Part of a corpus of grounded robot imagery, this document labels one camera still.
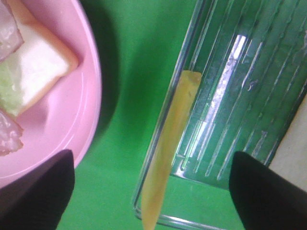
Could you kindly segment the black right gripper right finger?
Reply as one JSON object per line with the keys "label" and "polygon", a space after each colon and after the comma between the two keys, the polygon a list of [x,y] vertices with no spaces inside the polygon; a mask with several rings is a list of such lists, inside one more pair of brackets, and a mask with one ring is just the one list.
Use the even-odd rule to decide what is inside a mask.
{"label": "black right gripper right finger", "polygon": [[229,191],[247,230],[307,228],[307,193],[245,152],[234,153]]}

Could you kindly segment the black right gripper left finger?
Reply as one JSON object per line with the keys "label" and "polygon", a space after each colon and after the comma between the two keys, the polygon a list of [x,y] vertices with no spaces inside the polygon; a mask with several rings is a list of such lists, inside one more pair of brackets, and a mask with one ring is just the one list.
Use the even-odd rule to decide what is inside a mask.
{"label": "black right gripper left finger", "polygon": [[75,185],[72,151],[62,150],[0,190],[2,230],[55,230]]}

